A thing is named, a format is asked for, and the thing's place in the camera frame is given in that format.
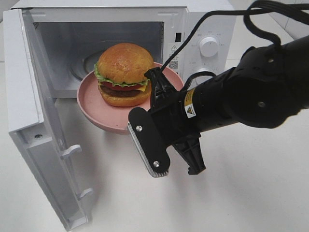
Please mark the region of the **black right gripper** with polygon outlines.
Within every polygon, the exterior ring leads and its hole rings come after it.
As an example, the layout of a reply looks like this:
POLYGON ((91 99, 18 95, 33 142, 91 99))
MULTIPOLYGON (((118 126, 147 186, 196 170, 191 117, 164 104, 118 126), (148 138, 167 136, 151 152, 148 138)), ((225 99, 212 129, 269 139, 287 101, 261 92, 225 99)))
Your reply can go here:
POLYGON ((150 114, 166 147, 173 146, 188 164, 188 174, 206 169, 199 138, 205 130, 205 91, 177 91, 160 67, 144 76, 151 81, 150 114))

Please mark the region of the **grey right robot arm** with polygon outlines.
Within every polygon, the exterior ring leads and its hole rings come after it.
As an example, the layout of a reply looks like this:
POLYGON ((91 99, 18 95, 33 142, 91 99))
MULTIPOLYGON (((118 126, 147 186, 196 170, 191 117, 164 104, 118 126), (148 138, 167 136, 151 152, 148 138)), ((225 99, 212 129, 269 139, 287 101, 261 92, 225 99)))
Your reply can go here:
POLYGON ((146 75, 155 86, 147 130, 160 150, 146 152, 145 165, 152 176, 165 176, 170 166, 166 149, 173 146, 195 175, 205 170, 202 132, 238 122, 272 129, 308 108, 309 39, 279 48, 250 47, 238 66, 194 88, 177 91, 158 68, 146 75))

